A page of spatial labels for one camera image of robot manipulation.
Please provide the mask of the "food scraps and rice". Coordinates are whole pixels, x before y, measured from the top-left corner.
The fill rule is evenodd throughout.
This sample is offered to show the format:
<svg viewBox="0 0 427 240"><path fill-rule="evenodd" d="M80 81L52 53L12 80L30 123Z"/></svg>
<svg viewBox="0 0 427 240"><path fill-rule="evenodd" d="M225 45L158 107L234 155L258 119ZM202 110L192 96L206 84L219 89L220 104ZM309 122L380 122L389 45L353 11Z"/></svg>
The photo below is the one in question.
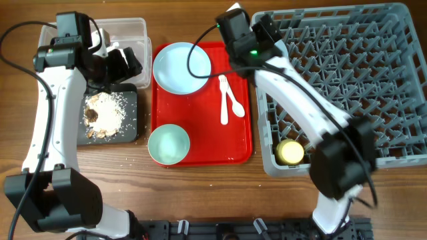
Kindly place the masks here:
<svg viewBox="0 0 427 240"><path fill-rule="evenodd" d="M87 96L84 100L83 124L88 139L104 139L121 133L125 120L125 102L123 93L101 92Z"/></svg>

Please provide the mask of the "light blue plate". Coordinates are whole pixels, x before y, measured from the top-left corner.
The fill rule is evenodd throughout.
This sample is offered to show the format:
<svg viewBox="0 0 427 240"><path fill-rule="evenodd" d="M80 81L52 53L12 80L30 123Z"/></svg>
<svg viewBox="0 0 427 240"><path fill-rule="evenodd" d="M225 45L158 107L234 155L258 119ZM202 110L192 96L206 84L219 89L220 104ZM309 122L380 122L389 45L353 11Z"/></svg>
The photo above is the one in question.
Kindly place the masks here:
<svg viewBox="0 0 427 240"><path fill-rule="evenodd" d="M207 78L195 78L187 69L187 57L192 46L186 42L172 43L157 54L153 62L153 76L162 89L176 95L187 95L207 83ZM211 74L211 61L201 47L195 46L191 52L189 68L197 76Z"/></svg>

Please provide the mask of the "white plastic fork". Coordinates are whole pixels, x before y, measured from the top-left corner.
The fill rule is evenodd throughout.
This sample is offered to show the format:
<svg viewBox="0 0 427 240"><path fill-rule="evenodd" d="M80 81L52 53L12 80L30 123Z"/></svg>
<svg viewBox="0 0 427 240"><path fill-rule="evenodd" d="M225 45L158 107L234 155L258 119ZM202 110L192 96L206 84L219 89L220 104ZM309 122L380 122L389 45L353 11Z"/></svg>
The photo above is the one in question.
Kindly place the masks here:
<svg viewBox="0 0 427 240"><path fill-rule="evenodd" d="M220 112L220 122L222 125L228 124L228 108L227 108L227 90L228 90L228 82L226 81L225 75L220 75L218 77L220 81L220 91L221 91L221 112Z"/></svg>

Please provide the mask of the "white plastic spoon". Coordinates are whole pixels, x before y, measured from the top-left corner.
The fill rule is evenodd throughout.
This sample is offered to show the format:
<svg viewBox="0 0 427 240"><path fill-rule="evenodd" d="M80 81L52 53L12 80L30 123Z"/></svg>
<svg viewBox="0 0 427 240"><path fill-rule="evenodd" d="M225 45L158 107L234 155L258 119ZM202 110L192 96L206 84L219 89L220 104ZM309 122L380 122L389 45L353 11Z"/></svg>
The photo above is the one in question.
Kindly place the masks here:
<svg viewBox="0 0 427 240"><path fill-rule="evenodd" d="M232 111L237 117L244 117L246 112L241 103L237 101L230 85L228 85L227 94L232 102Z"/></svg>

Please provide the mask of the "mint green bowl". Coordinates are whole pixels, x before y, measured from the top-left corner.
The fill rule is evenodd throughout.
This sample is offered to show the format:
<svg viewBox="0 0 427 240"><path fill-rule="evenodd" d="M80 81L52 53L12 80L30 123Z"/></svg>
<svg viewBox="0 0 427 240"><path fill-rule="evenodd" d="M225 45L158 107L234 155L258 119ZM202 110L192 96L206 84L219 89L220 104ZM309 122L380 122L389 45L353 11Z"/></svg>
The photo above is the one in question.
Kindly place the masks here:
<svg viewBox="0 0 427 240"><path fill-rule="evenodd" d="M151 158L161 165L175 165L183 161L189 153L190 145L185 129L174 124L157 127L147 142Z"/></svg>

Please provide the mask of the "yellow plastic cup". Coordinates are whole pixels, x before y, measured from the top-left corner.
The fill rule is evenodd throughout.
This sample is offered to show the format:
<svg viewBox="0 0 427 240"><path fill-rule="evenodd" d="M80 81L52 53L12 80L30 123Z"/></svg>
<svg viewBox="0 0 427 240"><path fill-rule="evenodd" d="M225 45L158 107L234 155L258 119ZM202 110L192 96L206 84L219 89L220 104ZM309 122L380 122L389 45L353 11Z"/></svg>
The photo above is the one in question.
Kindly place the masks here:
<svg viewBox="0 0 427 240"><path fill-rule="evenodd" d="M276 161L282 165L297 165L304 158L304 148L292 139L281 141L276 147Z"/></svg>

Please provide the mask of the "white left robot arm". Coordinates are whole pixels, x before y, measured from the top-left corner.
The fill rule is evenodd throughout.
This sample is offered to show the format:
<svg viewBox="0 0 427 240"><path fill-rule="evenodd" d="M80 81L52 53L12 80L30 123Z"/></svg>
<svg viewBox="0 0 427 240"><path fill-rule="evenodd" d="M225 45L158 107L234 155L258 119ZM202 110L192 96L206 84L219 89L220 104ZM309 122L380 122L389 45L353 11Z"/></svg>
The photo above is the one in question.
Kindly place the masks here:
<svg viewBox="0 0 427 240"><path fill-rule="evenodd" d="M79 172L77 135L81 102L89 92L137 93L129 78L142 67L130 48L106 51L108 38L93 43L95 21L76 11L59 13L57 36L33 58L39 98L33 138L21 172L8 176L4 192L36 232L70 237L147 239L132 211L103 202L99 187Z"/></svg>

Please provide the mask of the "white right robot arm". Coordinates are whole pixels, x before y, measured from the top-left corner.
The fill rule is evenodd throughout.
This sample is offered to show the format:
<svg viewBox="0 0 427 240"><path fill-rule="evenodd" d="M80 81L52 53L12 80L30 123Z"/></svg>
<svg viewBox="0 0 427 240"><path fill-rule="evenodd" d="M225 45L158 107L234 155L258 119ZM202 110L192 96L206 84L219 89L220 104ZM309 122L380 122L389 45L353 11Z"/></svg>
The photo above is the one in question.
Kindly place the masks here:
<svg viewBox="0 0 427 240"><path fill-rule="evenodd" d="M232 69L243 78L253 77L314 147L309 174L319 198L312 219L320 235L337 236L348 226L348 211L363 184L373 184L377 166L369 118L351 117L300 76L269 15L252 25L246 11L236 7L217 16L216 23Z"/></svg>

